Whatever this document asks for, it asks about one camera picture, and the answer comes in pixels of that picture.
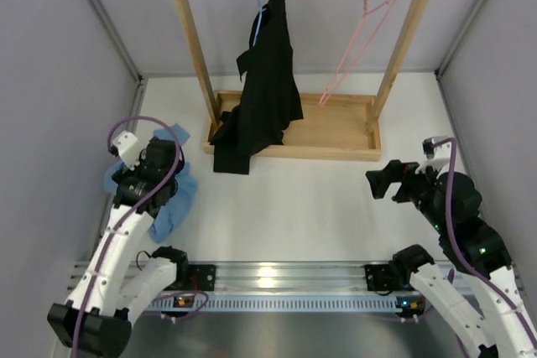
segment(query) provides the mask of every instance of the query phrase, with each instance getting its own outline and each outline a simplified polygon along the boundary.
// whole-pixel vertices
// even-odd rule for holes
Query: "wooden clothes rack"
[[[196,24],[188,0],[174,0],[187,38],[210,124],[204,149],[214,153],[209,141],[218,129],[222,111],[240,100],[240,91],[212,90]],[[300,94],[304,119],[291,122],[284,133],[284,146],[273,145],[258,155],[286,158],[361,159],[378,161],[381,156],[378,119],[403,64],[412,38],[429,0],[412,0],[376,96],[332,94],[318,106],[320,94]]]

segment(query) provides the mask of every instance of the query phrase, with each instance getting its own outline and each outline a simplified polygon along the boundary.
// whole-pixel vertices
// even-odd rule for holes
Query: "white tabletop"
[[[330,75],[296,75],[301,92],[322,92]],[[382,74],[349,75],[341,93],[375,94]],[[213,77],[213,87],[240,90],[236,76]],[[445,259],[438,236],[410,203],[397,205],[391,195],[371,196],[365,173],[390,159],[421,161],[421,142],[451,135],[432,73],[403,73],[395,81],[380,133],[378,163],[252,157],[250,175],[215,174],[213,156],[201,145],[208,113],[195,77],[149,79],[141,115],[179,123],[191,137],[184,146],[200,187],[188,217],[164,240],[193,261],[374,261],[388,260],[419,243],[436,259]],[[136,131],[149,140],[156,125],[140,122]],[[458,170],[462,170],[458,159]],[[140,249],[158,245],[149,236]]]

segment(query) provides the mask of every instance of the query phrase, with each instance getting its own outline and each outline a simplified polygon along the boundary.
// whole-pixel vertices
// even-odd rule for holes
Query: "blue cloth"
[[[171,128],[179,139],[179,143],[185,144],[190,138],[190,134],[177,123]],[[172,140],[166,129],[155,130],[153,134],[162,140]],[[116,193],[117,184],[112,180],[112,175],[123,165],[121,160],[117,161],[106,171],[104,190],[107,193],[113,195]],[[185,163],[185,167],[175,176],[175,180],[178,186],[177,193],[160,208],[157,218],[149,228],[151,239],[157,243],[162,242],[186,218],[194,204],[198,182],[190,175],[189,163]]]

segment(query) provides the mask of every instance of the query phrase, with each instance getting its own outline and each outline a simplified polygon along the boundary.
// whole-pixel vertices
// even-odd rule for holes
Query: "perforated metal strip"
[[[192,308],[175,308],[174,299],[151,304],[148,311],[188,312],[198,308],[203,297],[196,297]],[[371,312],[396,313],[395,297],[371,296],[211,296],[205,312]]]

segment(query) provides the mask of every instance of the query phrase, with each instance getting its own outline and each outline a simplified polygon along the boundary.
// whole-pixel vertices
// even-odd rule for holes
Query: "black garment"
[[[287,29],[285,0],[268,0],[255,46],[253,21],[250,48],[237,58],[246,81],[239,105],[222,113],[223,125],[212,137],[215,172],[248,174],[250,156],[270,144],[283,144],[282,130],[302,119],[299,92],[293,77],[293,48]]]

